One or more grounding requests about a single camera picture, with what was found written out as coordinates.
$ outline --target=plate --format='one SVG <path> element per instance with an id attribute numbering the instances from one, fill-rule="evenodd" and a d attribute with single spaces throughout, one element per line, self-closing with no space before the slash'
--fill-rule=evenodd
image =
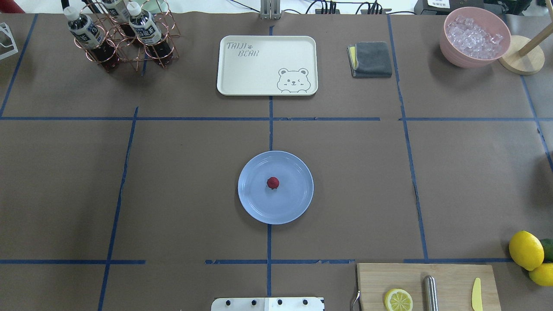
<path id="1" fill-rule="evenodd" d="M 267 180 L 276 177 L 276 189 Z M 313 177 L 305 163 L 286 151 L 267 151 L 253 157 L 238 178 L 238 197 L 255 219 L 271 225 L 301 216 L 313 198 Z"/>
<path id="2" fill-rule="evenodd" d="M 309 96 L 319 87 L 315 40 L 305 35 L 229 35 L 219 46 L 223 95 Z"/>

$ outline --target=lime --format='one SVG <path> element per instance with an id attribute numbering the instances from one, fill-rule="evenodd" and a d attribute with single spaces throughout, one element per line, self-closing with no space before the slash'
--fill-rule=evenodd
<path id="1" fill-rule="evenodd" d="M 544 248 L 537 237 L 527 231 L 519 231 L 509 242 L 511 258 L 522 268 L 532 271 L 544 261 Z"/>
<path id="2" fill-rule="evenodd" d="M 384 305 L 388 311 L 411 311 L 413 299 L 411 295 L 400 288 L 390 289 L 384 296 Z"/>
<path id="3" fill-rule="evenodd" d="M 553 240 L 541 239 L 540 243 L 544 247 L 544 259 L 553 262 Z"/>
<path id="4" fill-rule="evenodd" d="M 542 263 L 528 272 L 532 281 L 541 286 L 553 286 L 553 263 Z"/>

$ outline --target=pink bowl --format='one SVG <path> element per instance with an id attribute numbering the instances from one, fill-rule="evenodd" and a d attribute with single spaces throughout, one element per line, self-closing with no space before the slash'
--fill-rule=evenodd
<path id="1" fill-rule="evenodd" d="M 464 17 L 470 17 L 474 19 L 474 23 L 478 24 L 482 29 L 491 35 L 500 34 L 503 36 L 503 40 L 499 43 L 501 46 L 501 52 L 493 59 L 477 59 L 463 54 L 457 48 L 453 46 L 451 41 L 446 35 L 446 28 L 451 22 L 453 22 L 457 16 L 462 15 Z M 511 32 L 505 23 L 490 11 L 475 8 L 475 7 L 463 7 L 451 12 L 442 27 L 440 35 L 440 49 L 442 53 L 452 64 L 462 68 L 477 68 L 490 64 L 503 56 L 509 49 L 511 44 Z"/>

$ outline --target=yellow knife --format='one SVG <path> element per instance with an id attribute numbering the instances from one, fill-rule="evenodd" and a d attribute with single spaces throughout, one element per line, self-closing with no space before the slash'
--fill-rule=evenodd
<path id="1" fill-rule="evenodd" d="M 474 311 L 482 311 L 480 278 L 474 279 L 474 285 L 472 286 L 472 309 L 474 309 Z"/>

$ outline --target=folded cloth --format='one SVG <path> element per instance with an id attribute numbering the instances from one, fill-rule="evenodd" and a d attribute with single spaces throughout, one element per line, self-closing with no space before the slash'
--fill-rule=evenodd
<path id="1" fill-rule="evenodd" d="M 348 45 L 349 65 L 354 78 L 391 77 L 392 64 L 386 42 Z"/>

